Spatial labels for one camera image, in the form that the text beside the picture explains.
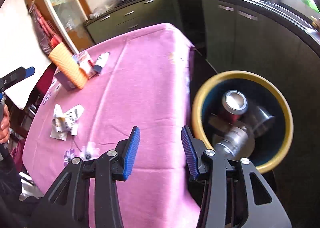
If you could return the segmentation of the person's left hand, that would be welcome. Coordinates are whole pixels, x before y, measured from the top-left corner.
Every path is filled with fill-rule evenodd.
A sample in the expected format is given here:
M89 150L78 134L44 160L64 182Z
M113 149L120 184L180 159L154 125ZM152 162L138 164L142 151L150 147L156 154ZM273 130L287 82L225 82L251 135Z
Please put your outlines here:
M0 143L7 143L10 137L10 114L7 105L3 108L3 119L1 121Z

